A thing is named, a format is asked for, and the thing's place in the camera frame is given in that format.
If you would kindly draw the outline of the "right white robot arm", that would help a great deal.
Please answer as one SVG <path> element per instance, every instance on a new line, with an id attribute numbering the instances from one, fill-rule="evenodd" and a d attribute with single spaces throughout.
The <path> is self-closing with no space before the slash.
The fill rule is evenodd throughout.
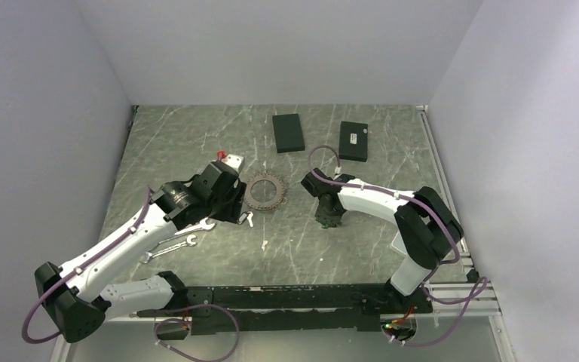
<path id="1" fill-rule="evenodd" d="M 336 179 L 319 169 L 308 172 L 302 187 L 318 200 L 315 219 L 324 227 L 342 224 L 348 212 L 364 213 L 394 224 L 392 248 L 404 255 L 388 281 L 387 307 L 403 313 L 415 301 L 414 292 L 444 262 L 457 262 L 464 230 L 440 195 L 430 187 L 416 192 L 386 189 L 341 174 Z"/>

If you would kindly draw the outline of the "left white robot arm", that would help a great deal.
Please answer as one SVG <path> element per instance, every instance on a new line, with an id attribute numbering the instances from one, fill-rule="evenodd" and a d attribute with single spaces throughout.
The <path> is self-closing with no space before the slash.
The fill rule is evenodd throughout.
<path id="1" fill-rule="evenodd" d="M 173 272 L 123 284 L 113 280 L 159 242 L 202 219 L 236 224 L 247 188 L 240 180 L 243 166 L 244 157 L 229 154 L 189 180 L 148 189 L 137 213 L 104 240 L 62 265 L 40 265 L 34 273 L 39 299 L 23 322 L 23 339 L 30 344 L 47 341 L 29 335 L 38 308 L 69 343 L 87 338 L 109 319 L 135 311 L 181 314 L 188 305 L 188 288 Z"/>

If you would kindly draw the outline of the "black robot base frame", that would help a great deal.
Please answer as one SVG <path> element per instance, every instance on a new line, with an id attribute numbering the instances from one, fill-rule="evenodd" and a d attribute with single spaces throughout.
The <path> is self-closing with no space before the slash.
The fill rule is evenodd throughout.
<path id="1" fill-rule="evenodd" d="M 354 329 L 378 332 L 389 318 L 430 314 L 423 292 L 398 293 L 389 283 L 274 286 L 189 286 L 187 297 L 161 309 L 141 308 L 141 318 L 187 317 L 191 334 L 281 330 Z"/>

